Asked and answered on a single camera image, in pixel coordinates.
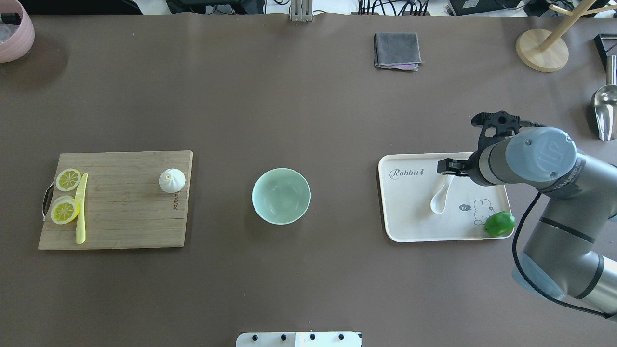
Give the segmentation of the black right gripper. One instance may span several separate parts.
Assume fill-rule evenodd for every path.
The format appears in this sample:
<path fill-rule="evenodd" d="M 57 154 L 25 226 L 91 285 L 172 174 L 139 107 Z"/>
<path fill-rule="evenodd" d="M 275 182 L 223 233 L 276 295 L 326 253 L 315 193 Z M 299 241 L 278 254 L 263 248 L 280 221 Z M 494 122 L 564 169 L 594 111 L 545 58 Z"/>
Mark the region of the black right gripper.
<path fill-rule="evenodd" d="M 464 160 L 454 160 L 445 158 L 440 160 L 437 165 L 437 174 L 464 176 L 464 173 L 476 184 L 483 183 L 483 175 L 480 171 L 481 152 L 473 152 L 472 155 Z"/>

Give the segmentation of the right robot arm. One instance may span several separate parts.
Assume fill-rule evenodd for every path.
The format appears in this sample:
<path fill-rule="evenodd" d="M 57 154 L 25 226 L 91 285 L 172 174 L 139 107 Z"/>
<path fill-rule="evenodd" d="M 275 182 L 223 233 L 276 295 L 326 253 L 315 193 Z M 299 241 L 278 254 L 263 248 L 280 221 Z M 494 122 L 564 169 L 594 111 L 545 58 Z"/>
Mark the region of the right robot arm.
<path fill-rule="evenodd" d="M 593 251 L 616 219 L 616 167 L 579 152 L 570 136 L 536 127 L 492 140 L 467 160 L 438 162 L 441 175 L 467 176 L 481 186 L 528 184 L 549 200 L 518 255 L 518 282 L 574 310 L 616 321 L 616 262 Z"/>

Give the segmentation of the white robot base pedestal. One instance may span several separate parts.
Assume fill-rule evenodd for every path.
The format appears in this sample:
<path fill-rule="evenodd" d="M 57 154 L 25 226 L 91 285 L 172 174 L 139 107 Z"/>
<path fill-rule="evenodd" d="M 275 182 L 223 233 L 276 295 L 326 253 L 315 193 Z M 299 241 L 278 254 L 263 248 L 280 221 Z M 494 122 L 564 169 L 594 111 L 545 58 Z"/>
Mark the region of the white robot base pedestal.
<path fill-rule="evenodd" d="M 236 339 L 236 347 L 362 347 L 361 332 L 244 332 Z"/>

